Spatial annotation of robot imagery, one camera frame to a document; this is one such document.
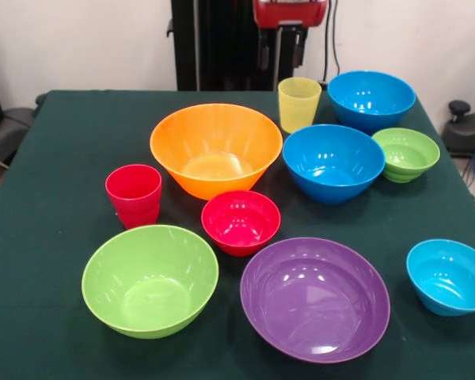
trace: plastic cup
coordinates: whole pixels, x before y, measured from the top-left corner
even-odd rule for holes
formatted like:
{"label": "plastic cup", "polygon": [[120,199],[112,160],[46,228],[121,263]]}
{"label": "plastic cup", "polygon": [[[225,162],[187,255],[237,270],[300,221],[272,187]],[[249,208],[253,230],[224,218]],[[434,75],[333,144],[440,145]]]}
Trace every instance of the plastic cup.
{"label": "plastic cup", "polygon": [[321,86],[308,78],[287,78],[278,84],[279,120],[285,132],[313,124],[321,92]]}
{"label": "plastic cup", "polygon": [[162,176],[155,168],[140,164],[122,166],[108,175],[105,190],[125,228],[157,222]]}

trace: bowl rim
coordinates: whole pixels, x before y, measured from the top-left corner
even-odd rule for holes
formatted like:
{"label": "bowl rim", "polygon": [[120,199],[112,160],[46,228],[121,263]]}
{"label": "bowl rim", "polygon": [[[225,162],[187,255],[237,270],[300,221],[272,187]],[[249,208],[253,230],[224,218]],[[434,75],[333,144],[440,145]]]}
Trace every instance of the bowl rim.
{"label": "bowl rim", "polygon": [[[360,182],[355,182],[353,184],[328,184],[328,183],[325,183],[325,182],[321,182],[321,181],[316,181],[316,180],[312,180],[310,177],[307,177],[305,175],[303,175],[302,173],[300,173],[298,170],[294,169],[293,166],[290,166],[288,164],[288,161],[287,159],[285,158],[285,146],[287,146],[287,142],[289,141],[289,139],[301,132],[301,131],[304,131],[304,130],[307,130],[309,128],[313,128],[313,129],[320,129],[320,128],[327,128],[327,127],[336,127],[336,129],[343,129],[343,130],[349,130],[351,131],[352,133],[356,133],[357,135],[364,135],[366,136],[370,141],[372,141],[372,143],[382,152],[382,164],[380,165],[380,170],[376,173],[376,175],[373,175],[373,176],[370,176],[368,179],[366,180],[361,180]],[[283,149],[282,149],[282,157],[283,157],[283,161],[285,162],[285,165],[287,166],[287,168],[289,170],[292,170],[294,173],[296,173],[297,175],[299,175],[300,177],[302,177],[303,179],[313,183],[313,184],[322,184],[324,186],[332,186],[332,187],[335,187],[335,188],[351,188],[353,186],[359,186],[361,184],[367,184],[368,182],[371,182],[371,181],[374,181],[382,172],[383,172],[383,169],[386,167],[386,154],[385,152],[383,151],[382,147],[376,142],[374,141],[369,135],[367,135],[366,133],[364,132],[361,132],[355,128],[351,128],[351,127],[345,127],[344,125],[338,125],[338,124],[314,124],[314,125],[310,125],[308,127],[304,127],[304,128],[301,128],[301,129],[298,129],[296,132],[294,132],[293,134],[291,134],[290,136],[288,136],[286,139],[285,139],[285,142],[283,143]]]}
{"label": "bowl rim", "polygon": [[[339,77],[343,77],[347,74],[358,74],[358,73],[364,73],[364,74],[379,74],[379,75],[383,75],[383,76],[386,76],[386,77],[390,77],[390,78],[393,78],[399,82],[401,82],[403,85],[405,85],[408,89],[409,89],[409,92],[410,94],[412,95],[412,100],[408,103],[407,106],[403,107],[403,108],[400,108],[399,110],[397,110],[396,112],[387,112],[387,113],[379,113],[379,114],[374,114],[374,113],[362,113],[362,112],[358,112],[356,111],[355,109],[353,108],[350,108],[350,107],[347,107],[346,105],[343,105],[341,104],[339,101],[336,100],[336,98],[331,94],[331,84],[334,83],[334,81],[336,81]],[[340,107],[342,108],[345,108],[346,110],[350,111],[350,112],[353,112],[353,113],[356,113],[358,115],[368,115],[368,116],[376,116],[376,117],[380,117],[380,116],[392,116],[392,115],[397,115],[397,114],[400,114],[400,113],[403,113],[403,112],[406,112],[408,111],[411,107],[413,107],[413,105],[415,104],[416,100],[417,100],[417,95],[415,94],[415,91],[413,90],[413,88],[407,83],[405,82],[403,79],[399,78],[399,77],[396,77],[395,75],[392,75],[392,74],[389,74],[389,73],[385,73],[383,71],[376,71],[376,70],[351,70],[351,71],[347,71],[345,73],[342,73],[340,75],[337,75],[336,77],[334,77],[330,82],[329,84],[327,85],[327,94],[329,95],[329,97],[331,98],[332,101],[334,101],[337,105],[339,105]]]}
{"label": "bowl rim", "polygon": [[[264,117],[265,119],[268,120],[268,122],[274,126],[275,130],[276,130],[276,138],[279,140],[279,146],[278,146],[278,149],[277,151],[273,154],[273,158],[271,160],[268,160],[268,163],[265,164],[265,165],[262,165],[259,169],[256,169],[256,170],[253,170],[251,173],[248,173],[248,174],[244,174],[244,175],[241,175],[241,176],[236,176],[236,177],[229,177],[229,178],[217,178],[217,179],[207,179],[207,178],[201,178],[201,177],[194,177],[194,176],[187,176],[186,174],[183,174],[177,170],[174,170],[173,168],[171,168],[169,165],[166,165],[162,160],[158,159],[158,156],[155,154],[155,151],[154,151],[154,148],[153,148],[153,140],[154,140],[154,136],[155,136],[155,133],[157,133],[157,130],[158,130],[158,127],[163,124],[165,121],[167,121],[168,119],[172,118],[175,114],[177,114],[178,112],[185,112],[186,110],[190,109],[190,108],[206,108],[206,107],[209,107],[209,106],[213,106],[213,105],[224,105],[224,106],[231,106],[231,107],[234,107],[234,108],[243,108],[245,110],[247,110],[247,112],[253,112],[253,113],[256,113],[257,115],[260,115],[262,117]],[[163,167],[165,168],[165,170],[167,170],[169,173],[174,173],[176,174],[177,176],[180,176],[180,177],[183,177],[183,178],[187,178],[189,180],[194,180],[194,181],[204,181],[204,182],[227,182],[227,181],[238,181],[238,180],[241,180],[243,178],[249,178],[249,177],[253,177],[255,175],[257,175],[258,173],[262,173],[263,171],[265,171],[269,166],[272,165],[272,163],[274,161],[276,161],[276,159],[279,157],[279,154],[281,153],[282,151],[282,147],[283,147],[283,136],[282,136],[282,133],[280,132],[278,126],[276,125],[276,123],[269,117],[267,117],[265,114],[263,114],[262,112],[259,112],[257,111],[256,109],[253,109],[253,108],[250,108],[250,107],[245,107],[244,105],[239,105],[239,104],[232,104],[232,103],[217,103],[217,102],[214,102],[214,103],[203,103],[203,104],[196,104],[196,105],[191,105],[189,107],[184,107],[184,108],[180,108],[178,110],[176,110],[175,112],[171,112],[170,114],[168,114],[166,117],[164,117],[162,120],[160,120],[157,125],[154,127],[153,131],[151,132],[151,135],[150,135],[150,151],[154,157],[154,159]]]}
{"label": "bowl rim", "polygon": [[[272,233],[271,234],[267,234],[267,238],[265,239],[260,239],[258,242],[253,242],[253,243],[250,243],[250,244],[247,244],[247,245],[234,245],[234,244],[229,244],[229,243],[225,243],[224,241],[221,241],[220,239],[218,239],[215,235],[211,234],[210,231],[207,229],[206,227],[206,223],[204,221],[204,216],[207,212],[207,207],[208,205],[213,201],[215,200],[216,198],[219,198],[219,197],[222,197],[222,196],[225,196],[225,195],[229,195],[229,194],[235,194],[235,193],[238,193],[238,194],[243,194],[243,193],[248,193],[248,194],[252,194],[253,196],[255,196],[256,198],[258,199],[263,199],[265,200],[267,203],[271,204],[273,206],[273,209],[275,210],[275,213],[278,215],[278,222],[276,223],[276,226],[275,228],[273,229]],[[219,243],[221,245],[226,245],[227,247],[233,247],[233,248],[243,248],[243,249],[247,249],[247,248],[253,248],[253,247],[257,247],[258,245],[263,245],[264,243],[267,243],[268,241],[270,241],[275,235],[276,233],[278,232],[280,226],[281,226],[281,223],[282,223],[282,215],[281,215],[281,212],[279,211],[279,208],[278,206],[276,205],[276,203],[269,197],[265,196],[264,194],[260,194],[259,192],[253,192],[252,190],[233,190],[231,192],[223,192],[221,194],[218,194],[217,196],[213,197],[212,199],[208,200],[206,202],[206,204],[204,205],[203,207],[203,210],[202,212],[200,213],[200,221],[201,221],[201,224],[203,225],[203,228],[204,228],[204,231],[206,231],[206,234],[212,239],[214,240],[216,243]]]}
{"label": "bowl rim", "polygon": [[449,305],[448,303],[446,302],[442,302],[440,301],[439,299],[431,296],[430,294],[428,294],[426,291],[424,291],[424,289],[418,284],[418,282],[416,281],[416,279],[413,277],[412,275],[412,271],[411,271],[411,268],[410,268],[410,257],[412,255],[412,252],[414,251],[414,249],[417,249],[419,246],[423,245],[423,244],[426,244],[426,243],[432,243],[432,242],[440,242],[440,241],[444,241],[444,242],[448,242],[448,243],[451,243],[451,244],[456,244],[456,245],[459,245],[461,247],[464,247],[466,249],[468,249],[470,252],[472,252],[473,254],[475,254],[475,248],[472,248],[470,247],[469,245],[467,244],[464,244],[464,243],[461,243],[460,241],[455,241],[455,240],[450,240],[450,239],[428,239],[428,240],[424,240],[424,241],[421,241],[417,244],[415,244],[411,249],[410,251],[408,252],[408,255],[406,257],[406,272],[408,273],[408,277],[410,278],[410,281],[412,282],[413,286],[422,293],[422,295],[424,295],[426,298],[429,298],[431,301],[433,301],[434,303],[437,303],[438,305],[441,305],[441,306],[444,306],[446,307],[447,309],[449,310],[454,310],[454,311],[459,311],[459,312],[464,312],[464,313],[472,313],[472,312],[475,312],[475,307],[459,307],[459,306],[452,306],[452,305]]}
{"label": "bowl rim", "polygon": [[[373,344],[370,344],[370,347],[367,348],[366,350],[360,352],[359,354],[356,354],[356,355],[353,355],[349,358],[346,358],[346,359],[337,359],[337,360],[318,360],[318,361],[314,361],[314,360],[309,360],[307,358],[302,358],[300,355],[294,355],[290,352],[285,352],[281,347],[279,347],[279,345],[277,344],[273,344],[267,337],[265,337],[262,332],[257,328],[256,326],[256,323],[253,321],[253,319],[249,316],[249,313],[248,313],[248,310],[245,308],[245,302],[243,300],[243,289],[245,288],[244,284],[243,284],[243,279],[245,278],[245,273],[249,270],[249,267],[251,266],[251,264],[255,261],[255,260],[258,260],[257,257],[260,257],[260,254],[266,250],[266,249],[269,249],[271,248],[272,246],[275,246],[275,245],[279,245],[279,244],[282,244],[282,243],[285,243],[285,241],[297,241],[297,240],[316,240],[316,241],[328,241],[334,245],[338,245],[339,247],[342,247],[344,249],[347,249],[347,250],[350,250],[353,254],[355,254],[356,256],[360,257],[367,265],[369,265],[369,267],[375,272],[375,275],[378,277],[379,281],[380,281],[380,284],[382,285],[382,288],[384,289],[385,293],[386,293],[386,305],[387,305],[387,312],[386,312],[386,315],[387,315],[387,319],[386,319],[386,323],[384,324],[384,328],[383,328],[383,331],[378,334],[378,337],[377,339],[373,342]],[[262,337],[262,339],[264,339],[266,342],[268,342],[272,347],[276,348],[278,351],[284,353],[285,355],[288,355],[292,358],[295,358],[295,359],[298,359],[298,360],[301,360],[303,362],[308,362],[308,363],[316,363],[316,364],[334,364],[334,363],[344,363],[344,362],[347,362],[349,360],[353,360],[355,358],[358,358],[364,354],[366,354],[367,352],[369,352],[372,348],[374,348],[378,342],[384,337],[384,335],[386,334],[387,332],[387,329],[389,328],[389,323],[390,323],[390,312],[391,312],[391,305],[390,305],[390,294],[389,294],[389,290],[387,289],[387,286],[386,286],[386,283],[385,281],[383,280],[382,276],[380,275],[380,272],[378,272],[377,268],[375,268],[371,263],[370,261],[368,261],[364,256],[360,255],[357,251],[355,251],[354,249],[344,245],[344,244],[341,244],[337,241],[333,241],[333,240],[329,240],[329,239],[324,239],[324,238],[321,238],[321,237],[313,237],[313,236],[305,236],[305,237],[290,237],[288,239],[283,239],[283,240],[280,240],[280,241],[277,241],[273,244],[270,244],[266,247],[264,247],[263,249],[261,249],[258,253],[256,253],[251,259],[250,261],[247,263],[247,265],[245,266],[245,269],[243,270],[243,274],[241,275],[241,281],[239,283],[239,296],[240,296],[240,300],[241,300],[241,307],[245,313],[245,316],[246,316],[246,319],[248,319],[249,323],[252,325],[252,327],[255,329],[255,331]]]}
{"label": "bowl rim", "polygon": [[392,128],[385,128],[385,129],[382,129],[380,131],[377,131],[375,132],[371,138],[377,142],[378,145],[380,145],[380,147],[383,149],[385,146],[387,145],[384,145],[382,146],[380,144],[380,142],[377,141],[377,139],[375,138],[377,135],[380,135],[380,134],[386,134],[388,132],[393,132],[393,131],[402,131],[402,132],[406,132],[407,134],[411,134],[411,135],[418,135],[420,136],[422,139],[425,139],[426,141],[429,141],[429,144],[431,146],[433,146],[434,148],[436,148],[436,159],[433,160],[432,162],[430,162],[429,164],[426,164],[426,165],[423,165],[423,166],[416,166],[415,168],[411,168],[411,167],[408,167],[408,166],[404,166],[404,165],[398,165],[397,163],[395,162],[390,162],[387,160],[387,156],[386,156],[386,164],[387,165],[390,165],[392,167],[395,167],[395,168],[399,168],[399,169],[410,169],[410,170],[427,170],[431,167],[433,167],[434,165],[436,165],[436,163],[440,160],[440,156],[441,156],[441,152],[440,152],[440,147],[438,146],[438,144],[436,143],[436,141],[434,139],[432,139],[431,137],[429,137],[428,135],[422,133],[422,132],[419,132],[419,131],[416,131],[414,129],[411,129],[411,128],[403,128],[403,127],[392,127]]}
{"label": "bowl rim", "polygon": [[[126,234],[133,234],[135,231],[137,230],[156,230],[156,229],[167,229],[167,230],[181,230],[185,233],[188,233],[190,235],[193,235],[195,238],[199,239],[202,241],[202,243],[204,243],[206,245],[206,247],[209,249],[209,252],[212,253],[211,255],[211,258],[212,258],[212,262],[215,266],[215,280],[214,280],[214,283],[210,289],[210,291],[208,292],[207,294],[207,297],[203,300],[203,302],[201,302],[201,304],[195,308],[188,316],[185,316],[185,317],[182,317],[179,321],[176,321],[175,323],[172,323],[170,325],[166,325],[166,326],[162,326],[161,328],[158,328],[158,329],[133,329],[133,328],[130,328],[130,327],[123,327],[123,326],[120,326],[120,325],[117,325],[117,324],[114,324],[114,323],[109,323],[107,322],[102,316],[100,316],[98,313],[95,312],[95,310],[93,309],[93,307],[90,305],[90,303],[88,302],[88,298],[86,296],[86,292],[85,292],[85,280],[86,280],[86,276],[87,276],[87,270],[88,270],[88,267],[90,265],[90,263],[93,261],[93,260],[96,260],[96,257],[98,256],[98,253],[105,248],[106,245],[110,244],[112,241],[118,239],[118,238],[121,238],[123,237],[124,235]],[[171,329],[173,327],[176,327],[180,324],[182,324],[183,322],[185,321],[190,321],[193,317],[195,317],[198,313],[200,313],[202,311],[202,309],[206,306],[206,304],[209,302],[209,300],[211,299],[211,297],[213,296],[214,292],[215,292],[215,289],[216,289],[216,286],[218,284],[218,281],[219,281],[219,264],[218,264],[218,260],[216,258],[216,255],[215,255],[215,251],[212,249],[212,247],[207,243],[207,241],[205,241],[204,239],[202,239],[198,234],[196,234],[195,232],[192,232],[190,230],[187,230],[186,228],[183,228],[183,227],[178,227],[178,226],[171,226],[169,224],[153,224],[153,225],[148,225],[148,226],[140,226],[140,227],[136,227],[136,228],[132,228],[130,230],[126,230],[120,234],[117,234],[113,237],[111,237],[109,240],[107,240],[104,244],[102,244],[99,248],[97,248],[97,250],[92,254],[92,256],[90,257],[90,259],[88,260],[88,262],[86,263],[86,266],[85,266],[85,269],[82,273],[82,278],[81,278],[81,292],[82,292],[82,297],[83,297],[83,300],[85,301],[85,304],[86,304],[86,307],[89,309],[89,311],[91,311],[91,313],[101,322],[103,322],[104,324],[106,324],[107,326],[111,327],[111,328],[114,328],[114,329],[118,329],[118,330],[122,330],[122,331],[126,331],[128,333],[153,333],[153,332],[159,332],[159,331],[164,331],[164,330],[167,330],[167,329]]]}

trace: plastic bowl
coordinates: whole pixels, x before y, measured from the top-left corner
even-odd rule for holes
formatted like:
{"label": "plastic bowl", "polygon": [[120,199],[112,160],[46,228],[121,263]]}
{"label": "plastic bowl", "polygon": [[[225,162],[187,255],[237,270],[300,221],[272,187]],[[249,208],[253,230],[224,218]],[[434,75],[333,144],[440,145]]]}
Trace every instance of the plastic bowl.
{"label": "plastic bowl", "polygon": [[199,315],[218,277],[216,256],[201,237],[175,226],[143,226],[93,254],[82,295],[95,317],[117,332],[161,338]]}
{"label": "plastic bowl", "polygon": [[225,192],[204,206],[204,229],[223,252],[253,255],[278,232],[278,207],[258,192]]}
{"label": "plastic bowl", "polygon": [[162,120],[151,153],[189,194],[210,200],[250,190],[282,150],[282,135],[265,115],[235,104],[201,104]]}
{"label": "plastic bowl", "polygon": [[440,159],[433,139],[406,128],[388,128],[373,135],[386,154],[383,175],[400,184],[410,182],[428,171]]}
{"label": "plastic bowl", "polygon": [[475,312],[475,249],[452,240],[413,247],[406,268],[426,308],[443,317]]}
{"label": "plastic bowl", "polygon": [[253,328],[296,359],[338,363],[371,350],[390,317],[389,294],[373,266],[334,241],[297,237],[255,255],[241,278]]}
{"label": "plastic bowl", "polygon": [[386,164],[368,135],[340,125],[313,125],[290,135],[283,159],[295,183],[314,200],[338,204],[366,190]]}
{"label": "plastic bowl", "polygon": [[338,75],[327,90],[338,119],[368,134],[392,127],[416,99],[407,83],[377,71],[349,71]]}

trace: light blue bowl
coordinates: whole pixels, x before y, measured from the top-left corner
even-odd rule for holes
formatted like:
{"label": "light blue bowl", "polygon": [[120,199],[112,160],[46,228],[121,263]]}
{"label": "light blue bowl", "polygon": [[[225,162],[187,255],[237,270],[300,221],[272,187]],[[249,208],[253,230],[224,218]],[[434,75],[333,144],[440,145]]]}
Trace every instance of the light blue bowl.
{"label": "light blue bowl", "polygon": [[452,240],[427,240],[410,250],[406,268],[420,301],[433,313],[475,312],[475,249]]}
{"label": "light blue bowl", "polygon": [[300,129],[283,144],[283,160],[309,197],[338,204],[366,190],[386,164],[382,148],[349,127],[321,124]]}
{"label": "light blue bowl", "polygon": [[392,127],[415,104],[406,82],[377,71],[349,71],[327,88],[340,122],[368,134]]}

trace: white wall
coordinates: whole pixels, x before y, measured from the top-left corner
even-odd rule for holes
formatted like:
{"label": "white wall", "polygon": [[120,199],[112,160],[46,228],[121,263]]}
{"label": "white wall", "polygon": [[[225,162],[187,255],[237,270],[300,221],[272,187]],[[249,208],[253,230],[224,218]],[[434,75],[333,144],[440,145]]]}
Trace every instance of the white wall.
{"label": "white wall", "polygon": [[[170,0],[0,0],[3,105],[49,89],[176,89],[170,14]],[[323,32],[310,31],[297,75],[321,79]],[[340,0],[336,37],[343,71],[402,77],[436,127],[451,99],[475,110],[475,0]]]}
{"label": "white wall", "polygon": [[[296,74],[321,79],[324,25],[310,30],[306,45]],[[438,129],[454,98],[475,111],[475,0],[340,0],[336,50],[342,71],[381,70],[407,81]]]}
{"label": "white wall", "polygon": [[50,89],[176,89],[170,0],[0,0],[0,100]]}

